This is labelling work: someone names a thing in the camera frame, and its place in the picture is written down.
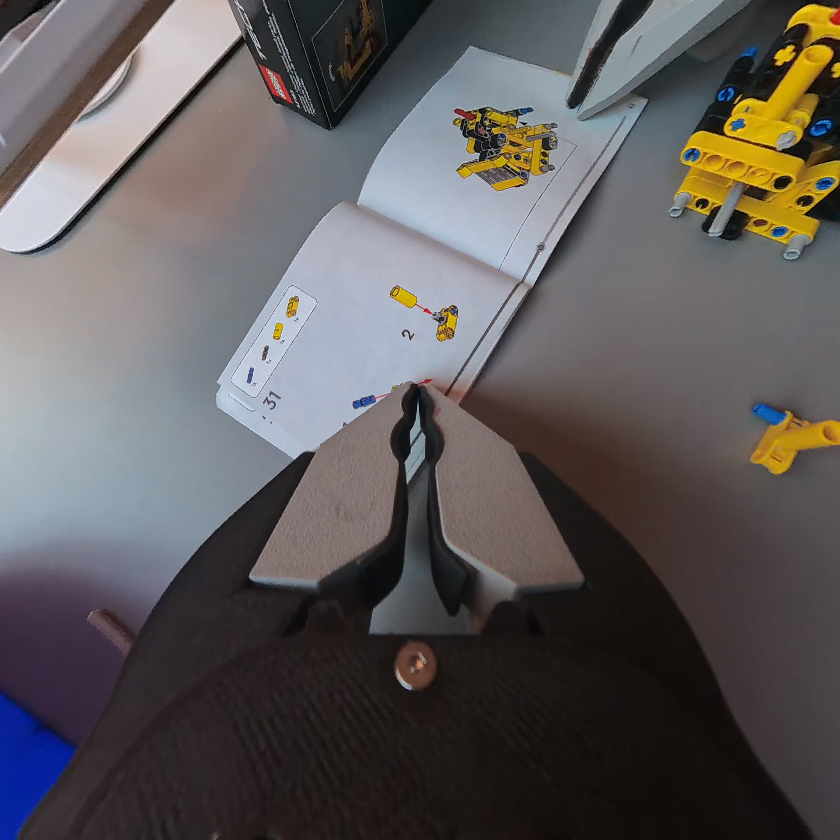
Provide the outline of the torn black lego box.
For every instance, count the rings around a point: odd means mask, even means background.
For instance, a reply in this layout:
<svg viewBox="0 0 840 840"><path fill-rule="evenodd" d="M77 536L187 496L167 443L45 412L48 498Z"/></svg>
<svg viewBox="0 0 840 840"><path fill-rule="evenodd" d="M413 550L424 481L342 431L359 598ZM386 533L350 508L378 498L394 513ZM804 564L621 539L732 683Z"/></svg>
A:
<svg viewBox="0 0 840 840"><path fill-rule="evenodd" d="M429 1L229 1L272 101L332 130Z"/></svg>

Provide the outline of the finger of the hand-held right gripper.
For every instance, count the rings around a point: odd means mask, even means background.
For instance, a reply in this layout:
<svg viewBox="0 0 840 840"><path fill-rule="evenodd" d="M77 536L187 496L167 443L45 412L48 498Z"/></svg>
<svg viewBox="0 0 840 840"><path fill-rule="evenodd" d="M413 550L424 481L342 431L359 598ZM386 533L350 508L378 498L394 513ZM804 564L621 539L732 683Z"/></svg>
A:
<svg viewBox="0 0 840 840"><path fill-rule="evenodd" d="M649 47L633 58L621 47L625 35L635 41L654 22L652 1L603 1L577 59L566 104L572 110L604 110L631 93L658 71L658 59Z"/></svg>
<svg viewBox="0 0 840 840"><path fill-rule="evenodd" d="M625 35L621 47L629 47L633 58L641 48L649 47L658 59L658 71L698 44L748 5L748 1L653 1L649 13L654 22L645 36L635 41ZM576 110L579 120L586 120L602 110Z"/></svg>

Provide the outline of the small brown lego axle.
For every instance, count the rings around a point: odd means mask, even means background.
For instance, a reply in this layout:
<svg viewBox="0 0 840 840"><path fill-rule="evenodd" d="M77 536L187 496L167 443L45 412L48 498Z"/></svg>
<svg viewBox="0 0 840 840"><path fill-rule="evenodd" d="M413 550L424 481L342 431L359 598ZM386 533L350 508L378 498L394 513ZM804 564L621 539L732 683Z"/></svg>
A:
<svg viewBox="0 0 840 840"><path fill-rule="evenodd" d="M119 616L101 608L91 611L87 615L87 622L117 648L122 657L128 657L135 634Z"/></svg>

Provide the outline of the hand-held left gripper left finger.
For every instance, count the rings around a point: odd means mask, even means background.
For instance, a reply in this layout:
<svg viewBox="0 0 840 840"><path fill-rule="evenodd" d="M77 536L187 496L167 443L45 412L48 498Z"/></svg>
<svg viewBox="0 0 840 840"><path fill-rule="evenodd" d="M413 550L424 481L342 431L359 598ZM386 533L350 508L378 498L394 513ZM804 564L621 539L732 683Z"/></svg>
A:
<svg viewBox="0 0 840 840"><path fill-rule="evenodd" d="M418 396L416 384L398 386L318 447L251 582L366 610L393 591L403 572Z"/></svg>

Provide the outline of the blue plastic bin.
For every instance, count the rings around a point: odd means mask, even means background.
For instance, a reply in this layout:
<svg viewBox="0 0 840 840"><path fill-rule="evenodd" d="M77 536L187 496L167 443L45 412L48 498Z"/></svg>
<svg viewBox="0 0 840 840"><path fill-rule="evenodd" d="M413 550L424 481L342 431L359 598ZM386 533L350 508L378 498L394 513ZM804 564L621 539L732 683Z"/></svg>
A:
<svg viewBox="0 0 840 840"><path fill-rule="evenodd" d="M1 838L21 826L73 757L76 747L1 695Z"/></svg>

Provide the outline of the lego instruction booklet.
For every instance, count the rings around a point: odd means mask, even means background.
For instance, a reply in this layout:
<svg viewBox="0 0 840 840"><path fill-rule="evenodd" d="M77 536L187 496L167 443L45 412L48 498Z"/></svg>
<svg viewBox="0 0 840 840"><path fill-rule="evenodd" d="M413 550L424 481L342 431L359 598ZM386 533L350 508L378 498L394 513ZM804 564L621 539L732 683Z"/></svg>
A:
<svg viewBox="0 0 840 840"><path fill-rule="evenodd" d="M471 46L314 228L218 380L291 458L405 382L459 402L647 100L585 120L571 79Z"/></svg>

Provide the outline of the small yellow lego connector piece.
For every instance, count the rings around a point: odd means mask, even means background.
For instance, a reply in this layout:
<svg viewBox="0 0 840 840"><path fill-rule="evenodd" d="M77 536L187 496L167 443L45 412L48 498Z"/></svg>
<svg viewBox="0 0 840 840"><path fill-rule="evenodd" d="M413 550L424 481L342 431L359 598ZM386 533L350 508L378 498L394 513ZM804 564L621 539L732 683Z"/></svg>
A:
<svg viewBox="0 0 840 840"><path fill-rule="evenodd" d="M839 445L838 421L810 423L766 403L753 405L752 413L767 427L752 451L750 461L775 476L785 473L804 450Z"/></svg>

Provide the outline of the silver monitor stand base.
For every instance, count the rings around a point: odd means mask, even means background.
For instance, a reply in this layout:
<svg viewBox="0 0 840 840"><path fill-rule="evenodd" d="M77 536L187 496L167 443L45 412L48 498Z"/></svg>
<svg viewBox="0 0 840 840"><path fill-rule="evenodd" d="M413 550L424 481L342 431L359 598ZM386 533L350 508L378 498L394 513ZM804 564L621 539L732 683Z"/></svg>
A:
<svg viewBox="0 0 840 840"><path fill-rule="evenodd" d="M240 40L225 1L177 1L3 205L1 247L26 254L70 226Z"/></svg>

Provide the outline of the yellow black lego bulldozer model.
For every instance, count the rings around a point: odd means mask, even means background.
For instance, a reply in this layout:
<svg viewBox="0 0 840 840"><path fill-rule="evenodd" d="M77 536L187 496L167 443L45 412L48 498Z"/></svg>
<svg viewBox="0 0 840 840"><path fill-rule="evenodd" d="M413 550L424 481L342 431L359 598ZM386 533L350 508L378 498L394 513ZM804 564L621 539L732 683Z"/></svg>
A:
<svg viewBox="0 0 840 840"><path fill-rule="evenodd" d="M823 221L838 223L838 8L801 7L757 54L733 62L688 138L668 213L700 214L712 238L766 238L796 260Z"/></svg>

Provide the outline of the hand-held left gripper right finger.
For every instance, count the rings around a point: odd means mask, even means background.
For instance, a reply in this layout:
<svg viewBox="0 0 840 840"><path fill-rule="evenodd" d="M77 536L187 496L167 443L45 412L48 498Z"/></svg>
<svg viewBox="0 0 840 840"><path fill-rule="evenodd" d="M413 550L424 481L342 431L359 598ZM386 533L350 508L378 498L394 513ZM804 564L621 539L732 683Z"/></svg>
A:
<svg viewBox="0 0 840 840"><path fill-rule="evenodd" d="M433 387L419 393L432 575L450 615L476 627L501 603L579 590L585 576L522 458Z"/></svg>

